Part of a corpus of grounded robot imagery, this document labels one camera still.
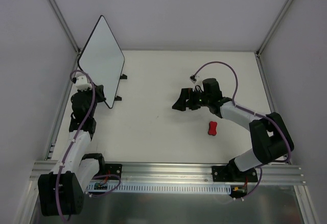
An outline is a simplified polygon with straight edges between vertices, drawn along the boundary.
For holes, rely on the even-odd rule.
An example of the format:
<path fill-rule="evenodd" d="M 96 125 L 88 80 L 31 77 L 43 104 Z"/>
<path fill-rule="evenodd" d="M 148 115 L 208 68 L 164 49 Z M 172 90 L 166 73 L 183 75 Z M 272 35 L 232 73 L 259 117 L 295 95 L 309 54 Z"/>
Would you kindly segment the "red whiteboard eraser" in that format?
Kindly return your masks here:
<path fill-rule="evenodd" d="M 216 136 L 217 134 L 217 122 L 216 121 L 210 121 L 208 124 L 208 134 L 211 136 Z"/>

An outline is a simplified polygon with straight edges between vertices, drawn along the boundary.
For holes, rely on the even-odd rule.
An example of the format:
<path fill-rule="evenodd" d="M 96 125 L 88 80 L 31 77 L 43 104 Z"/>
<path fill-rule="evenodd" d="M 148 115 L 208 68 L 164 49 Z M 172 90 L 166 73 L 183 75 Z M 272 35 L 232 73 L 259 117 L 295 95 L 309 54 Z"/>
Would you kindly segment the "white board with black frame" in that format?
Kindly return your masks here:
<path fill-rule="evenodd" d="M 95 85 L 104 86 L 106 106 L 113 108 L 125 56 L 104 15 L 100 15 L 77 61 Z"/>

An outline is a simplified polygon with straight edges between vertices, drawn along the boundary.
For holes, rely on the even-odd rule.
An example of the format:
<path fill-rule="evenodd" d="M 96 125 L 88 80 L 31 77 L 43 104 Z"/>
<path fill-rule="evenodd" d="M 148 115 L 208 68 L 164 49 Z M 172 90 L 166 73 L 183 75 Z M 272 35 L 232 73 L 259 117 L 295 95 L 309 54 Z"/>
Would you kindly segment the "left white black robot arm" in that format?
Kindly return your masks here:
<path fill-rule="evenodd" d="M 88 154 L 96 129 L 94 119 L 98 103 L 104 102 L 104 87 L 78 89 L 71 97 L 72 113 L 68 145 L 49 173 L 40 175 L 38 190 L 43 216 L 77 215 L 84 204 L 84 192 L 90 180 L 106 174 L 104 157 Z"/>

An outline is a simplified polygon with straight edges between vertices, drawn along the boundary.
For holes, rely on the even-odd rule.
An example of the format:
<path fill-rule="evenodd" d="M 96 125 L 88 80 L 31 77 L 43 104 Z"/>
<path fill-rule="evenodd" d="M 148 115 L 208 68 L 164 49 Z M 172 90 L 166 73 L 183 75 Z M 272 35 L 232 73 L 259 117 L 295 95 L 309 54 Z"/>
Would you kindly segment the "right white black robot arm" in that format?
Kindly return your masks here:
<path fill-rule="evenodd" d="M 232 121 L 250 132 L 251 149 L 231 159 L 228 164 L 213 171 L 215 182 L 257 182 L 255 167 L 267 165 L 278 158 L 289 156 L 294 143 L 280 114 L 255 113 L 229 97 L 224 97 L 215 78 L 203 80 L 202 86 L 183 88 L 172 106 L 174 110 L 192 111 L 207 107 L 211 114 Z"/>

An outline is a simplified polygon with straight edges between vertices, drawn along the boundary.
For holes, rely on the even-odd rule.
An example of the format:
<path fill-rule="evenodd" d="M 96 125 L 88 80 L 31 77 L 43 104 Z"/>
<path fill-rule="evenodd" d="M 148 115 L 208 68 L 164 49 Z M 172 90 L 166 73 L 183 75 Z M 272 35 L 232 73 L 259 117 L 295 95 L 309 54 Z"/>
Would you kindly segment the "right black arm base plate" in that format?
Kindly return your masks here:
<path fill-rule="evenodd" d="M 254 168 L 247 171 L 239 171 L 231 165 L 212 166 L 212 177 L 214 182 L 250 182 L 256 183 L 258 175 Z"/>

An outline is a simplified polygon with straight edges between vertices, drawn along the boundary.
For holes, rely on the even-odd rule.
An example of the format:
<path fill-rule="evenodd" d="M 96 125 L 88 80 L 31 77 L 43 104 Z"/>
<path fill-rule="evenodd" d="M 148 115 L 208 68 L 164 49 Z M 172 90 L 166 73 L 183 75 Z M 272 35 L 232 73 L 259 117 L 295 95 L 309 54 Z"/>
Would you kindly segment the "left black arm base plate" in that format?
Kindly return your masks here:
<path fill-rule="evenodd" d="M 105 179 L 108 181 L 109 180 L 117 180 L 117 178 L 115 176 L 121 177 L 122 169 L 123 169 L 122 164 L 106 163 L 105 164 L 105 173 L 106 173 L 106 175 L 110 175 L 110 176 L 106 176 Z"/>

